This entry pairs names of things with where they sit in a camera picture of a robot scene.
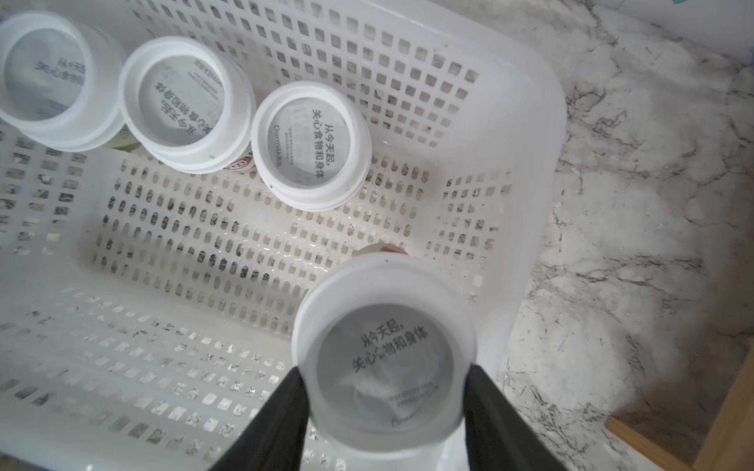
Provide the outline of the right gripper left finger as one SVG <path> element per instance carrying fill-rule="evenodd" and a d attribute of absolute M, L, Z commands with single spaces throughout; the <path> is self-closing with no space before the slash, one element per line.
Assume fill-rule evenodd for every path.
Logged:
<path fill-rule="evenodd" d="M 294 367 L 210 470 L 299 471 L 308 420 L 306 386 Z"/>

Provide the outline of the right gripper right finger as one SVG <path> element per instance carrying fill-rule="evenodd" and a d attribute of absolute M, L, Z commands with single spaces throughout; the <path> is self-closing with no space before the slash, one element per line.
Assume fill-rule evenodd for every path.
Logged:
<path fill-rule="evenodd" d="M 487 373 L 469 368 L 463 395 L 465 447 L 471 471 L 565 471 Z"/>

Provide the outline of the yogurt cup back row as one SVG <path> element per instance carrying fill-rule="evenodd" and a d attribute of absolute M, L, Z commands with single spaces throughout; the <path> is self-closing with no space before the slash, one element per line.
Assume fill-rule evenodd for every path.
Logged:
<path fill-rule="evenodd" d="M 251 125 L 257 172 L 292 208 L 322 212 L 361 190 L 372 158 L 367 123 L 353 102 L 318 82 L 291 82 L 259 105 Z"/>
<path fill-rule="evenodd" d="M 29 11 L 1 24 L 1 119 L 47 147 L 88 151 L 125 127 L 125 49 L 100 29 Z"/>
<path fill-rule="evenodd" d="M 129 131 L 164 165 L 188 174 L 254 167 L 253 87 L 233 61 L 186 37 L 143 43 L 119 78 Z"/>
<path fill-rule="evenodd" d="M 304 297 L 292 357 L 325 437 L 364 455 L 400 456 L 461 425 L 477 337 L 465 295 L 447 275 L 376 243 Z"/>

